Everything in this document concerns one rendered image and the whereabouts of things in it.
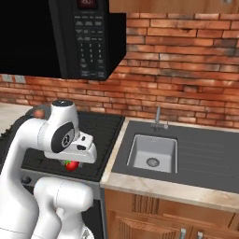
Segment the red tomato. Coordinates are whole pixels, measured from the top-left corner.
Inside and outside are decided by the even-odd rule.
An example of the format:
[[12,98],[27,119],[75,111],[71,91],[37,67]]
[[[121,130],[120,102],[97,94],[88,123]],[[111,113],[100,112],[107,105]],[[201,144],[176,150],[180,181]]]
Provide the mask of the red tomato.
[[65,161],[64,167],[67,171],[74,171],[78,168],[79,162],[76,161]]

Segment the wooden drawer front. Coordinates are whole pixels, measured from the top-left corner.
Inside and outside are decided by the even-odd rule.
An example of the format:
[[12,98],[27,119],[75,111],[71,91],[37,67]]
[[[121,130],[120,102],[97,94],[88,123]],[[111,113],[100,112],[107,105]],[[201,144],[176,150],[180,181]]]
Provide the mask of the wooden drawer front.
[[239,214],[167,201],[117,190],[105,190],[107,210],[145,216],[175,218],[196,224],[239,232]]

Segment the grey sink unit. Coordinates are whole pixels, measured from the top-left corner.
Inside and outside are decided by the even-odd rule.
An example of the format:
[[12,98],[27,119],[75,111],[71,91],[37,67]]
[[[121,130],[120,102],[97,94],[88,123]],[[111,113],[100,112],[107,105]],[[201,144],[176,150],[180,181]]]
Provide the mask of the grey sink unit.
[[112,171],[239,193],[239,133],[131,120]]

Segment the dark grey pan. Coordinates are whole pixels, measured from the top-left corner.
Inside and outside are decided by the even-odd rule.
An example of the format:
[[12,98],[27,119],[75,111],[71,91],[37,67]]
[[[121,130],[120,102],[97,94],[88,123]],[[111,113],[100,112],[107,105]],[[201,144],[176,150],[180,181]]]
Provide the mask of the dark grey pan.
[[47,120],[50,116],[51,110],[50,110],[50,106],[49,105],[35,105],[33,106],[31,109],[29,109],[25,115],[27,117],[32,117],[34,118],[34,111],[37,109],[43,109],[45,111],[45,118],[41,119],[41,120]]

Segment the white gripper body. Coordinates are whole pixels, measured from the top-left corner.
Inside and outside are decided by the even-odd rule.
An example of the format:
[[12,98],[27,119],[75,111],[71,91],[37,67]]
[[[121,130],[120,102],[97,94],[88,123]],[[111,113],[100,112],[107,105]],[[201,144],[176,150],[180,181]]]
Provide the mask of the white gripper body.
[[71,145],[60,153],[45,152],[46,158],[56,159],[59,161],[75,161],[85,163],[95,163],[97,159],[97,151],[94,144],[89,148],[82,145]]

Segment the grey sink tap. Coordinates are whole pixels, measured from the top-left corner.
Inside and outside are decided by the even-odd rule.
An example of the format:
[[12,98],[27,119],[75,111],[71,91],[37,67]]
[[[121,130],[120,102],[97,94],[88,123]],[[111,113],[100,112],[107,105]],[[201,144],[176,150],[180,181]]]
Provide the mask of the grey sink tap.
[[161,116],[161,108],[158,106],[155,121],[153,123],[151,123],[150,126],[154,129],[167,130],[169,128],[169,125],[168,125],[168,123],[160,123],[160,116]]

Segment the black stove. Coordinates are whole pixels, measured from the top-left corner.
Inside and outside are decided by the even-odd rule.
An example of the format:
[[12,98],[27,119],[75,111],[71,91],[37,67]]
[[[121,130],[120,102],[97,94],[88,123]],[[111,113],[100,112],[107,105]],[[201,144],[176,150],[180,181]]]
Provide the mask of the black stove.
[[17,160],[20,165],[16,176],[21,182],[23,176],[29,176],[30,184],[23,184],[24,192],[30,195],[36,181],[42,176],[56,176],[60,179],[69,179],[83,183],[93,190],[93,208],[83,213],[86,225],[91,229],[95,239],[107,239],[105,222],[105,195],[100,186],[100,180],[106,164],[120,133],[124,117],[93,112],[78,111],[79,129],[93,137],[97,150],[95,163],[83,162],[77,170],[69,172],[63,168],[63,162],[46,158],[41,150],[27,149],[23,161]]

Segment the black microwave oven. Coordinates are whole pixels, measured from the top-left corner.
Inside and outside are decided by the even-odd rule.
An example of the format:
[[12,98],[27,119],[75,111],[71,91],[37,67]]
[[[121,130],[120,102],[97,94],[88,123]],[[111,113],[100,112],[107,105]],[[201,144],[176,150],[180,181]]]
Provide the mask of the black microwave oven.
[[0,0],[0,74],[104,81],[125,55],[108,0]]

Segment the wooden wall cupboard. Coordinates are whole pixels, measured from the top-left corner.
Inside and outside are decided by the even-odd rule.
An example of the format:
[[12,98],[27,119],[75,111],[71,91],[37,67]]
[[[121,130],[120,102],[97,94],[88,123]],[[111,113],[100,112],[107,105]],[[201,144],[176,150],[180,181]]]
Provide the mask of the wooden wall cupboard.
[[111,12],[216,14],[239,13],[239,0],[109,0]]

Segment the wooden cupboard door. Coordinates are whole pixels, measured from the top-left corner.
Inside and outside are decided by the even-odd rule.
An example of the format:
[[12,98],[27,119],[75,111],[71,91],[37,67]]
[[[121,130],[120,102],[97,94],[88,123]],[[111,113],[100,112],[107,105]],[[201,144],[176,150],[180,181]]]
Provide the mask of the wooden cupboard door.
[[197,239],[197,232],[204,234],[203,239],[239,239],[239,232],[211,227],[193,227],[190,239]]
[[179,239],[181,229],[190,238],[191,226],[170,220],[106,211],[108,239]]

